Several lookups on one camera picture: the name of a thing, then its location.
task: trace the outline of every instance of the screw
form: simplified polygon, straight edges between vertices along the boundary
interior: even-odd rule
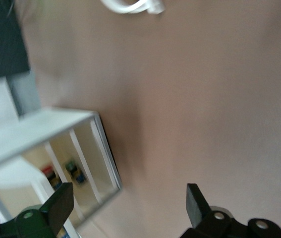
[[[23,215],[24,219],[27,219],[29,217],[32,217],[33,213],[32,212],[27,212],[25,215]]]
[[[264,221],[258,220],[258,221],[256,221],[256,225],[261,229],[267,229],[268,228],[267,223],[264,222]]]
[[[220,213],[220,212],[216,212],[216,213],[214,214],[214,216],[215,216],[215,218],[218,219],[218,220],[223,220],[223,219],[225,218],[225,216],[224,216],[222,213]]]

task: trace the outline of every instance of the red object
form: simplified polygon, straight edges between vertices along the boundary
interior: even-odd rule
[[[46,176],[48,176],[48,175],[50,175],[51,173],[54,172],[51,165],[48,165],[48,166],[42,168],[41,171],[42,171]]]

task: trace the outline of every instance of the open white container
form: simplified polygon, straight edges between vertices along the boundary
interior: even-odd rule
[[[10,161],[17,156],[22,156],[23,160],[39,170],[51,164],[62,182],[72,181],[65,163],[75,161],[87,182],[77,185],[72,181],[74,210],[69,218],[74,226],[81,224],[121,189],[120,178],[97,112],[42,109],[2,128],[0,168],[2,163],[9,161],[10,166],[17,169],[16,164]],[[20,178],[27,178],[25,181],[29,180],[29,173],[18,172],[18,169],[16,173]],[[33,185],[31,187],[33,191],[38,189]],[[34,197],[32,199],[35,201],[29,205],[37,204]],[[0,211],[7,220],[14,216],[1,195]]]

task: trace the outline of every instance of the white cable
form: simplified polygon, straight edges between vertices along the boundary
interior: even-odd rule
[[[102,3],[116,13],[139,13],[147,10],[149,13],[158,14],[164,11],[160,0],[139,0],[134,4],[127,4],[124,0],[101,0]]]

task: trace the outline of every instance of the colorful object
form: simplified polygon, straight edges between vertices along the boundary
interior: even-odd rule
[[[72,160],[65,165],[66,170],[70,173],[71,177],[78,183],[82,184],[86,181],[86,178],[82,171],[77,167]]]
[[[60,178],[56,176],[51,165],[44,167],[41,171],[45,174],[54,190],[57,190],[62,185]]]

